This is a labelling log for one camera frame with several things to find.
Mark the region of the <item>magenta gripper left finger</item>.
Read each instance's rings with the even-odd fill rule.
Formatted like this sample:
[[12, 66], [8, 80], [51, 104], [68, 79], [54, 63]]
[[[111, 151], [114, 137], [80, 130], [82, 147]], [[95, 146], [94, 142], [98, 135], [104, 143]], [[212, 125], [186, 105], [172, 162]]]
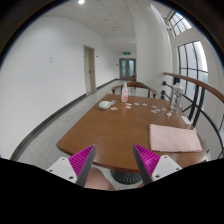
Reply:
[[84, 187], [95, 155], [95, 146], [91, 145], [69, 158], [59, 158], [47, 171]]

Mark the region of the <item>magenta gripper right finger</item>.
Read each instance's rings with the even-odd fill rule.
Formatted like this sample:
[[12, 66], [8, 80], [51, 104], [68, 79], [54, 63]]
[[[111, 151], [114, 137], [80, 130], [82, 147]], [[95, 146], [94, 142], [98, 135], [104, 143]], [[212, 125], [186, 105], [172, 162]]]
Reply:
[[181, 167], [168, 155], [159, 156], [137, 144], [133, 145], [133, 154], [144, 185], [181, 170]]

